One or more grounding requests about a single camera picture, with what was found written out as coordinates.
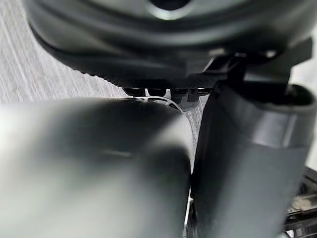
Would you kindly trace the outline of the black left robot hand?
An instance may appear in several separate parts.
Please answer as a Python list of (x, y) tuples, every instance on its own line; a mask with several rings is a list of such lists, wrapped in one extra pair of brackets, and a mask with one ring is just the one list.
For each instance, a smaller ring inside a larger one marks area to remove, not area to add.
[(27, 0), (39, 44), (128, 95), (208, 96), (190, 238), (317, 235), (317, 174), (304, 167), (317, 99), (289, 83), (312, 56), (314, 0)]

